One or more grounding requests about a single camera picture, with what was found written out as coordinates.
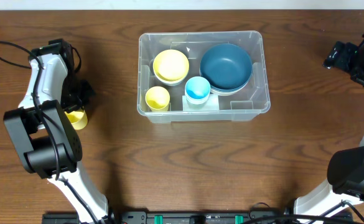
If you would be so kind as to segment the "yellow cup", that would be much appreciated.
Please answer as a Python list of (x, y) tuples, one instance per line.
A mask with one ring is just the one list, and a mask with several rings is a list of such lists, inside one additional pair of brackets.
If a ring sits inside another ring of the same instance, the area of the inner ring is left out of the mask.
[(81, 130), (88, 124), (88, 118), (84, 109), (79, 109), (70, 113), (65, 112), (65, 114), (75, 130)]
[(145, 102), (153, 112), (168, 111), (170, 94), (164, 87), (154, 86), (146, 92)]

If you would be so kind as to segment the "large cream bowl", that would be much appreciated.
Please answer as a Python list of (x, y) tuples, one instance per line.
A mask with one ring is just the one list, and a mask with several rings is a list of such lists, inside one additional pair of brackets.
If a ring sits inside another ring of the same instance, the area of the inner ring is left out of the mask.
[(214, 86), (211, 86), (210, 92), (215, 95), (219, 95), (219, 96), (230, 96), (230, 95), (234, 95), (238, 91), (244, 89), (244, 87), (245, 87), (245, 85), (243, 85), (239, 88), (236, 88), (235, 90), (221, 90), (219, 88), (215, 88)]

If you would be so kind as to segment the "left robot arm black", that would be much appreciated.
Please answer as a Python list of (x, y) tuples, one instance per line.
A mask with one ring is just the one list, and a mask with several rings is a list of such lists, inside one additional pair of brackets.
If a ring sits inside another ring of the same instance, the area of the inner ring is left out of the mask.
[(108, 199), (82, 164), (82, 144), (69, 116), (84, 110), (94, 90), (77, 73), (77, 49), (63, 39), (28, 51), (29, 85), (19, 106), (3, 121), (24, 169), (54, 184), (75, 208), (73, 218), (45, 216), (52, 223), (112, 223)]

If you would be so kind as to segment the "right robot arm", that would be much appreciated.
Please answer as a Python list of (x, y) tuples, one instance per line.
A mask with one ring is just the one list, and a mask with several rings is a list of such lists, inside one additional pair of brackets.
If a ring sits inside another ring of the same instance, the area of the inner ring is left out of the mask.
[[(355, 45), (338, 41), (324, 60), (325, 68), (345, 72), (364, 88), (364, 33)], [(326, 179), (293, 201), (291, 214), (298, 223), (327, 223), (340, 212), (364, 203), (364, 133), (357, 146), (333, 154)]]

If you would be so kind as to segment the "grey small bowl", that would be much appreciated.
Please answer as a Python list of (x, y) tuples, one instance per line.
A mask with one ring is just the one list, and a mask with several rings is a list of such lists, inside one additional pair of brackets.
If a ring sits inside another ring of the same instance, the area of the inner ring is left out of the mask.
[(176, 80), (176, 81), (167, 81), (167, 80), (164, 80), (162, 79), (161, 77), (158, 77), (156, 76), (156, 78), (163, 84), (167, 85), (167, 86), (176, 86), (176, 85), (179, 85), (183, 82), (184, 78), (181, 78), (179, 80)]

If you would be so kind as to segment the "green cup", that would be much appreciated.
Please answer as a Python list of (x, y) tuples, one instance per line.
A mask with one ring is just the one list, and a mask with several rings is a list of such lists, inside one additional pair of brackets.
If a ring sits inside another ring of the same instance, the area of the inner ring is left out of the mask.
[(186, 102), (186, 107), (188, 111), (199, 111), (205, 108), (206, 103), (193, 104), (189, 101)]

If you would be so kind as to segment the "blue cup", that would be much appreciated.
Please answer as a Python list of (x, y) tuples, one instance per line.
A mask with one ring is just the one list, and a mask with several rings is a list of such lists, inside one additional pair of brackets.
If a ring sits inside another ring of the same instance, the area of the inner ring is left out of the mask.
[(194, 100), (202, 100), (210, 94), (210, 83), (204, 77), (192, 77), (185, 84), (185, 94)]

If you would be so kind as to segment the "dark blue bowl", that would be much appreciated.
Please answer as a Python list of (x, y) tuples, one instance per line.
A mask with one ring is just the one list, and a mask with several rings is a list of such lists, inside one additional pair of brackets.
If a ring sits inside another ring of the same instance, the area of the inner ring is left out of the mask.
[(243, 88), (250, 80), (246, 72), (209, 72), (200, 71), (200, 76), (209, 81), (211, 89), (232, 92)]
[(243, 48), (234, 44), (218, 44), (204, 53), (200, 61), (200, 71), (252, 74), (253, 63), (249, 53)]

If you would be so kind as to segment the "cream cup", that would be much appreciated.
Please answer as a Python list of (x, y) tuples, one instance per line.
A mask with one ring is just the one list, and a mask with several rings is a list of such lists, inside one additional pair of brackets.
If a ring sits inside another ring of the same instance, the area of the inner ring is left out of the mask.
[(203, 98), (199, 98), (199, 99), (196, 99), (196, 98), (192, 98), (190, 95), (188, 95), (187, 93), (185, 94), (185, 98), (186, 100), (193, 104), (193, 105), (202, 105), (204, 104), (208, 99), (209, 99), (209, 94), (207, 94), (206, 96), (204, 96)]

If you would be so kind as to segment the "white small bowl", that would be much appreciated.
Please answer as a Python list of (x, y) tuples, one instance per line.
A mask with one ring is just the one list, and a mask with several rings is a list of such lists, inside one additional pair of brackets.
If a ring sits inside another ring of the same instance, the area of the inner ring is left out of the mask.
[(156, 76), (161, 77), (161, 76), (160, 76), (160, 75), (158, 75), (155, 71), (153, 71), (153, 73), (154, 73), (155, 77), (156, 77)]

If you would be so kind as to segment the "yellow small bowl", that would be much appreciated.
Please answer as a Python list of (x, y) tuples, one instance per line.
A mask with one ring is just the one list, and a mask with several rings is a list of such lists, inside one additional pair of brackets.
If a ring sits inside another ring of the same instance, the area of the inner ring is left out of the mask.
[(181, 51), (164, 50), (155, 57), (153, 70), (163, 79), (175, 81), (188, 74), (189, 60)]

